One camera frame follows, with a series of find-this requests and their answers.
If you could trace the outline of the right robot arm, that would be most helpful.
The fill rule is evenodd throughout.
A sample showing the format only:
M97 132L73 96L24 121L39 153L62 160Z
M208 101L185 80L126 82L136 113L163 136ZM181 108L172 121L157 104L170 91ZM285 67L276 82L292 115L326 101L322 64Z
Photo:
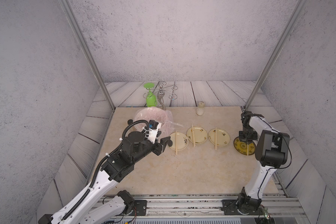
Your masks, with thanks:
M273 173L282 169L291 156L290 136L274 129L261 114L245 111L241 114L243 130L239 132L238 145L245 144L246 149L256 144L255 158L257 168L239 193L236 206L239 213L248 215L260 208L263 191Z

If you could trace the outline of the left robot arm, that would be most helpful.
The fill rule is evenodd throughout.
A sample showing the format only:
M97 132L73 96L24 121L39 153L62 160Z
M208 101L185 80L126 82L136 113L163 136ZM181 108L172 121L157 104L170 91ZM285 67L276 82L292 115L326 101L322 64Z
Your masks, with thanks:
M116 151L106 155L96 167L91 182L69 203L54 214L43 215L39 224L101 224L108 219L129 214L134 198L126 191L120 191L113 199L93 209L105 193L113 189L134 170L135 164L150 153L160 155L166 146L172 146L170 137L158 139L160 131L149 134L133 131L124 134Z

